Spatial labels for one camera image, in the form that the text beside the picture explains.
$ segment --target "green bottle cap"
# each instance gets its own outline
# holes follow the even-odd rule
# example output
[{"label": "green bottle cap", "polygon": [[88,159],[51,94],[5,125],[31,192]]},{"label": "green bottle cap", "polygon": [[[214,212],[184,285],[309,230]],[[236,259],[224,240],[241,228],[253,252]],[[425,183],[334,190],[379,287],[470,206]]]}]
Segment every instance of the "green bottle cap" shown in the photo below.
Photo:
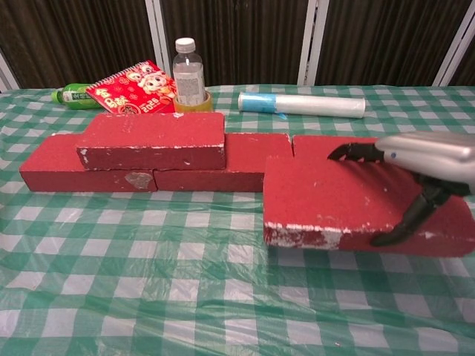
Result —
[{"label": "green bottle cap", "polygon": [[51,99],[56,104],[62,103],[62,98],[60,98],[60,96],[61,96],[61,92],[59,90],[55,90],[54,92],[51,93]]}]

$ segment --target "green bottle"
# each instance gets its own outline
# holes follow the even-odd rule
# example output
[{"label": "green bottle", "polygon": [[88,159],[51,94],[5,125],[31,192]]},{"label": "green bottle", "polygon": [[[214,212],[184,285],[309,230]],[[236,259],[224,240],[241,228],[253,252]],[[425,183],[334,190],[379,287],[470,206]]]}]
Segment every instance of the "green bottle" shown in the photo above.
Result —
[{"label": "green bottle", "polygon": [[86,93],[86,88],[89,84],[69,84],[62,90],[55,90],[51,94],[53,102],[67,105],[71,109],[95,109],[102,106],[89,94]]}]

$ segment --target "table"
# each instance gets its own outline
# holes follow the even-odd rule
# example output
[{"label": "table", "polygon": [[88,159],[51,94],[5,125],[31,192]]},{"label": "table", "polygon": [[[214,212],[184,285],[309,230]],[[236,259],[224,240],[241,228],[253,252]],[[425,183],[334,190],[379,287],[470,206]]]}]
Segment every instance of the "table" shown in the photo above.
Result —
[{"label": "table", "polygon": [[[364,119],[239,113],[240,91],[365,96]],[[475,134],[475,88],[209,88],[228,132]],[[262,194],[31,193],[21,163],[72,111],[0,96],[0,355],[474,355],[475,254],[268,249]],[[475,211],[475,200],[468,200]]]}]

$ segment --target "background wall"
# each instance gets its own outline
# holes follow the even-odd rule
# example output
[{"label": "background wall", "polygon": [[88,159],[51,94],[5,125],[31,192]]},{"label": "background wall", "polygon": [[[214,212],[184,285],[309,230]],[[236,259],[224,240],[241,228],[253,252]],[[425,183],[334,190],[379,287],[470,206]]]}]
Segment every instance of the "background wall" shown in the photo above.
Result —
[{"label": "background wall", "polygon": [[[155,59],[145,1],[0,0],[0,49],[21,88],[95,82]],[[168,61],[194,37],[207,85],[297,83],[309,0],[153,1]],[[329,1],[315,85],[432,85],[471,3]],[[472,41],[450,84],[474,65]]]}]

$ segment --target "red brick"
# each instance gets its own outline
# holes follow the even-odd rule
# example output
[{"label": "red brick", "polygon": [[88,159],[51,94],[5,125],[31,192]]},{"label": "red brick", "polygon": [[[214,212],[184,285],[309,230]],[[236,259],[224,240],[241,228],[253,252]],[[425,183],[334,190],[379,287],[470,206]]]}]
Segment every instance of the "red brick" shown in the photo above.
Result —
[{"label": "red brick", "polygon": [[80,135],[48,137],[23,163],[31,191],[156,191],[151,170],[86,171],[76,153]]},{"label": "red brick", "polygon": [[225,168],[221,113],[96,116],[77,144],[88,170]]},{"label": "red brick", "polygon": [[292,157],[284,133],[227,133],[224,170],[155,171],[163,191],[262,191],[268,156]]},{"label": "red brick", "polygon": [[350,136],[316,136],[296,135],[292,138],[294,156],[304,159],[326,159],[327,156],[339,145],[355,142],[373,143],[373,137],[350,137]]},{"label": "red brick", "polygon": [[[329,141],[327,147],[336,141],[321,139]],[[319,142],[315,149],[327,143]],[[390,231],[400,221],[420,191],[412,174],[394,165],[311,160],[308,156],[269,159],[263,189],[264,240],[287,247],[432,257],[472,252],[475,222],[458,197],[451,197],[405,242],[379,248],[370,245],[375,234]]]}]

